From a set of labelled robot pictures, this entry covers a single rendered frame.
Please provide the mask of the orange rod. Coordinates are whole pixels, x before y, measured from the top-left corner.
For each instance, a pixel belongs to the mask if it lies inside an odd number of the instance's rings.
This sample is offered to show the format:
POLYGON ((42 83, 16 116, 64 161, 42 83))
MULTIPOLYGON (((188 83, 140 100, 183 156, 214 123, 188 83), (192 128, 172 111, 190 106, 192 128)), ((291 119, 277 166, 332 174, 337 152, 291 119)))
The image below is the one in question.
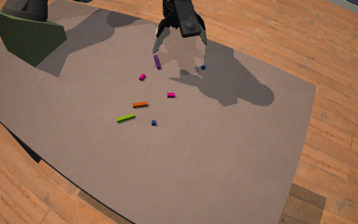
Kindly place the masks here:
POLYGON ((146 107, 146 106, 147 106, 147 101, 140 102, 140 103, 133 103, 133 108, 141 108, 141 107, 146 107))

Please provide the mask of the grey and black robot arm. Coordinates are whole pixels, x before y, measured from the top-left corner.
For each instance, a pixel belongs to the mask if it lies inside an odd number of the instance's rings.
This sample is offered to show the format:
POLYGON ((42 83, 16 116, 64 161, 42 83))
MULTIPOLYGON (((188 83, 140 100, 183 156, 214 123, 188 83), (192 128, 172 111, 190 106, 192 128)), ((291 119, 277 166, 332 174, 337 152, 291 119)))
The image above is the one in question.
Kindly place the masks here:
MULTIPOLYGON (((183 38, 200 35, 200 25, 191 0, 172 0, 183 38)), ((2 13, 32 21, 46 22, 48 0, 7 0, 2 13)))

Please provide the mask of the lime green rod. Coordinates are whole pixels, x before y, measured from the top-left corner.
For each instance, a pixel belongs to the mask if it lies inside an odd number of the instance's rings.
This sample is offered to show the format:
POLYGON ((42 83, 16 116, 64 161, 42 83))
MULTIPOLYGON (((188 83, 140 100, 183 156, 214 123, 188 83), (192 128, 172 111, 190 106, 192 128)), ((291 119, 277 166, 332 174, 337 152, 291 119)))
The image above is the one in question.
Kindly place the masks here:
POLYGON ((133 118, 135 118, 134 113, 131 113, 131 114, 121 116, 121 117, 116 118, 116 119, 117 119, 117 123, 121 123, 123 121, 127 121, 127 120, 133 119, 133 118))

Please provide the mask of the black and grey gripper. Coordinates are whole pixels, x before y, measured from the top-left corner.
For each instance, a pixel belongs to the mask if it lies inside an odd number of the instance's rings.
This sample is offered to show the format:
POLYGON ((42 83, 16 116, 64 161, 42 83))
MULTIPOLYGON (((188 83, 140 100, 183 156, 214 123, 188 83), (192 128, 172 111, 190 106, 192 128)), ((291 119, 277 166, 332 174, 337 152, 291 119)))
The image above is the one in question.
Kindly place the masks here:
MULTIPOLYGON (((175 11, 172 5, 172 0, 163 0, 163 16, 164 19, 161 20, 158 28, 155 30, 155 40, 152 48, 152 53, 156 53, 159 50, 159 47, 163 44, 164 38, 170 35, 170 26, 178 29, 179 25, 175 16, 175 11)), ((206 38, 206 29, 204 25, 204 21, 201 16, 196 13, 198 18, 198 22, 200 24, 201 33, 200 38, 205 45, 207 45, 206 38)))

